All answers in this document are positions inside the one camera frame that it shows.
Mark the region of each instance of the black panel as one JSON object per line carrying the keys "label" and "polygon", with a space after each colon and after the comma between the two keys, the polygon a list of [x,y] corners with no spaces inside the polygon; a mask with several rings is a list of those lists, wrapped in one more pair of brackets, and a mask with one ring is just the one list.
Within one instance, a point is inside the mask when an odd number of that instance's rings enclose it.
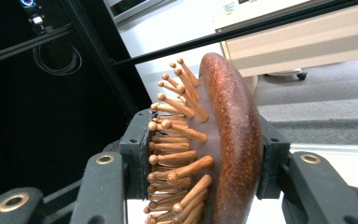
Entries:
{"label": "black panel", "polygon": [[[92,25],[98,36],[101,38],[110,57],[118,62],[129,59],[131,56],[126,49],[103,0],[80,0],[80,2],[86,9]],[[131,93],[138,109],[142,110],[150,107],[151,100],[135,66],[118,68],[117,72],[120,74],[121,79]]]}
{"label": "black panel", "polygon": [[43,72],[30,50],[0,62],[0,194],[30,186],[48,195],[77,181],[88,158],[126,129],[121,108],[77,35],[46,44],[47,63],[68,61],[67,43],[83,57],[71,76]]}

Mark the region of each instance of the brown oval object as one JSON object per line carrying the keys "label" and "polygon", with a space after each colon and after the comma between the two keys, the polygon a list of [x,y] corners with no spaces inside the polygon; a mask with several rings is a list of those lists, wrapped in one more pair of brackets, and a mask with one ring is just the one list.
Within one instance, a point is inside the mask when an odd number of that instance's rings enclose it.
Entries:
{"label": "brown oval object", "polygon": [[213,223],[242,223],[249,215],[261,175],[263,148],[257,107],[241,74],[222,56],[206,54],[200,76],[220,133],[221,167]]}

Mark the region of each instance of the round wooden pin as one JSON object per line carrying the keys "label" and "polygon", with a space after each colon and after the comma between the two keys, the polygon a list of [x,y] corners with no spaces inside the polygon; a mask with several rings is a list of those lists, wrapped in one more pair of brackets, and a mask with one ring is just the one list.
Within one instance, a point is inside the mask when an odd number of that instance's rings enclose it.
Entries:
{"label": "round wooden pin", "polygon": [[189,175],[196,174],[204,169],[212,167],[214,160],[211,156],[204,156],[201,159],[194,161],[193,163],[169,171],[167,174],[167,183],[175,185],[181,178]]}
{"label": "round wooden pin", "polygon": [[193,87],[198,87],[200,85],[200,82],[197,80],[196,76],[194,76],[193,72],[191,72],[191,70],[187,67],[183,58],[178,58],[177,62],[182,66],[183,70],[185,70],[188,79],[190,79],[190,82]]}
{"label": "round wooden pin", "polygon": [[200,132],[194,131],[193,129],[189,129],[189,128],[182,128],[180,126],[172,124],[172,122],[170,122],[169,120],[162,121],[161,128],[165,131],[175,130],[175,131],[179,132],[180,134],[182,134],[183,136],[186,136],[193,140],[199,141],[201,143],[205,143],[208,138],[205,133],[200,133]]}
{"label": "round wooden pin", "polygon": [[183,114],[187,117],[190,117],[190,118],[193,118],[196,113],[194,112],[194,110],[188,108],[187,106],[185,105],[182,105],[176,101],[174,101],[173,99],[170,99],[168,97],[165,96],[164,93],[160,92],[158,95],[157,95],[157,99],[160,100],[160,101],[164,101],[165,103],[167,103],[168,105],[172,106],[173,108],[177,109],[180,114]]}

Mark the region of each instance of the black cable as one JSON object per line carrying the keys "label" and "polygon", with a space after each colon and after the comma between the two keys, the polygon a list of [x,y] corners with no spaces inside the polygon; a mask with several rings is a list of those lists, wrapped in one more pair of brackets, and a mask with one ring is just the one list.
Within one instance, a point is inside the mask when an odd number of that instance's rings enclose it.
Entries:
{"label": "black cable", "polygon": [[72,61],[68,65],[66,65],[64,68],[53,69],[53,68],[48,67],[45,63],[43,63],[43,59],[41,57],[42,46],[39,46],[38,48],[33,48],[34,62],[37,64],[37,66],[40,69],[42,69],[43,71],[45,71],[53,76],[71,75],[71,74],[77,72],[83,63],[83,60],[81,58],[79,51],[74,46],[71,46],[71,48],[72,48]]}

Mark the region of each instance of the wooden peg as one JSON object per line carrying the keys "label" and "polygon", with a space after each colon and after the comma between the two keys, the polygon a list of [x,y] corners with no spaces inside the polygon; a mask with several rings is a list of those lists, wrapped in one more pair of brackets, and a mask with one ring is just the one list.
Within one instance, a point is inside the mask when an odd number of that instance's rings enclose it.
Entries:
{"label": "wooden peg", "polygon": [[180,114],[183,114],[187,117],[190,117],[190,118],[193,118],[196,113],[194,112],[194,110],[188,108],[187,106],[185,105],[182,105],[182,104],[179,104],[177,103],[176,101],[174,101],[173,99],[170,99],[168,97],[165,96],[164,93],[160,92],[158,95],[157,95],[157,99],[160,100],[160,101],[164,101],[165,103],[167,103],[168,105],[172,106],[173,108],[177,109]]}
{"label": "wooden peg", "polygon": [[160,166],[164,166],[164,167],[172,167],[174,169],[183,167],[183,166],[187,166],[190,164],[190,161],[173,161],[173,162],[169,162],[169,161],[161,161],[158,163],[158,165]]}
{"label": "wooden peg", "polygon": [[[153,118],[153,121],[155,121],[156,123],[161,123],[164,119],[161,119],[159,117],[157,118]],[[177,125],[181,125],[181,126],[188,126],[188,122],[186,119],[170,119],[170,121],[173,124],[177,124]]]}
{"label": "wooden peg", "polygon": [[202,219],[202,213],[205,210],[205,203],[200,203],[197,207],[190,212],[183,224],[194,224],[201,223],[199,220]]}
{"label": "wooden peg", "polygon": [[193,87],[198,87],[200,85],[200,82],[197,80],[196,76],[194,76],[191,70],[187,67],[187,65],[183,61],[183,58],[178,58],[177,62],[182,66],[183,70],[185,70],[188,79],[190,79],[190,82]]}
{"label": "wooden peg", "polygon": [[175,88],[177,85],[179,85],[179,83],[177,83],[175,80],[173,80],[170,75],[168,75],[167,73],[162,74],[162,79],[168,81],[169,83],[171,83],[171,85],[173,85]]}
{"label": "wooden peg", "polygon": [[191,201],[194,200],[203,190],[207,189],[212,184],[212,178],[210,175],[204,175],[202,179],[191,189],[191,191],[182,199],[181,202],[175,204],[172,211],[175,214],[181,214],[184,207],[186,207]]}
{"label": "wooden peg", "polygon": [[173,108],[172,106],[170,105],[161,105],[159,103],[154,103],[150,106],[150,109],[153,111],[153,112],[157,112],[157,111],[160,111],[160,112],[167,112],[167,113],[171,113],[171,114],[182,114],[179,110]]}
{"label": "wooden peg", "polygon": [[204,156],[201,159],[194,161],[193,163],[169,171],[167,174],[167,183],[175,185],[181,178],[189,175],[196,174],[204,169],[212,167],[214,160],[211,156]]}
{"label": "wooden peg", "polygon": [[150,168],[150,171],[151,171],[152,173],[155,173],[155,172],[166,172],[166,171],[171,171],[171,170],[174,170],[174,168],[168,167],[168,166],[160,166],[160,165],[155,165],[155,166],[152,166],[152,168]]}
{"label": "wooden peg", "polygon": [[174,185],[171,185],[165,181],[158,181],[151,183],[147,188],[148,193],[155,193],[156,191],[165,191],[167,189],[183,189],[191,186],[190,177],[185,177],[177,180]]}
{"label": "wooden peg", "polygon": [[175,68],[174,73],[182,80],[183,84],[186,87],[186,90],[188,91],[188,94],[198,101],[200,99],[200,95],[196,92],[193,85],[191,85],[191,82],[186,76],[186,74],[182,72],[182,69]]}
{"label": "wooden peg", "polygon": [[188,206],[186,206],[182,213],[175,216],[172,220],[172,223],[183,223],[183,221],[190,215],[191,211],[193,211],[200,203],[205,201],[208,198],[208,190],[203,190],[199,195],[197,195],[193,201],[191,201]]}
{"label": "wooden peg", "polygon": [[149,205],[147,205],[144,209],[144,213],[145,214],[149,214],[151,212],[167,212],[167,211],[171,211],[172,206],[158,206],[157,208],[150,208]]}
{"label": "wooden peg", "polygon": [[185,116],[182,116],[182,115],[158,115],[158,116],[156,116],[156,118],[158,118],[158,119],[185,120],[185,121],[187,121]]}
{"label": "wooden peg", "polygon": [[166,149],[173,151],[189,151],[189,143],[154,143],[149,142],[149,150]]}
{"label": "wooden peg", "polygon": [[173,92],[176,92],[177,94],[179,94],[178,90],[173,85],[171,85],[169,82],[160,81],[157,84],[160,87],[163,87],[163,88],[165,88],[167,90],[170,90],[170,91],[173,91]]}
{"label": "wooden peg", "polygon": [[179,203],[183,198],[185,198],[186,192],[181,191],[176,194],[173,194],[170,197],[158,200],[158,201],[152,201],[149,203],[150,208],[156,208],[157,206],[162,206],[165,204],[171,204],[174,205],[175,203]]}
{"label": "wooden peg", "polygon": [[165,198],[171,197],[173,195],[176,195],[176,193],[153,193],[153,194],[148,194],[147,199],[150,201],[158,201],[158,200],[163,200]]}
{"label": "wooden peg", "polygon": [[194,101],[192,96],[187,93],[187,89],[182,85],[178,85],[177,89],[181,92],[181,94],[185,96],[188,104],[190,105],[191,108],[193,108],[194,112],[196,112],[196,115],[197,117],[199,117],[200,121],[205,122],[206,120],[208,120],[209,118],[208,114],[202,109],[202,107],[196,101]]}
{"label": "wooden peg", "polygon": [[174,129],[171,129],[171,130],[164,130],[161,126],[161,124],[158,124],[154,121],[150,121],[148,124],[147,124],[147,128],[150,130],[150,131],[153,131],[153,132],[156,132],[156,131],[161,131],[161,132],[165,132],[165,133],[168,133],[169,136],[173,136],[173,137],[184,137],[184,135],[182,135],[180,132],[174,130]]}
{"label": "wooden peg", "polygon": [[148,219],[154,219],[154,220],[151,220],[150,224],[157,224],[157,223],[161,224],[166,221],[168,221],[168,223],[171,224],[172,219],[173,219],[173,212],[168,211],[164,214],[155,214],[155,215],[152,215],[151,217],[148,217]]}
{"label": "wooden peg", "polygon": [[165,131],[175,130],[183,136],[199,141],[201,143],[205,143],[207,140],[207,135],[205,133],[199,133],[189,128],[182,128],[180,126],[172,124],[172,122],[167,119],[161,122],[161,128]]}
{"label": "wooden peg", "polygon": [[166,156],[151,155],[149,157],[149,162],[151,164],[157,164],[161,162],[191,161],[195,160],[196,158],[197,152],[192,150],[187,152],[174,153]]}
{"label": "wooden peg", "polygon": [[168,171],[164,171],[164,172],[153,172],[153,173],[150,173],[148,176],[147,176],[147,180],[149,182],[156,182],[156,181],[159,181],[159,180],[165,180],[167,178],[167,174],[170,170]]}
{"label": "wooden peg", "polygon": [[182,95],[177,95],[176,97],[177,97],[179,100],[181,100],[182,102],[186,103],[186,98],[185,98],[184,96],[182,96]]}
{"label": "wooden peg", "polygon": [[188,143],[188,138],[185,137],[165,137],[161,135],[153,135],[151,140],[154,143]]}

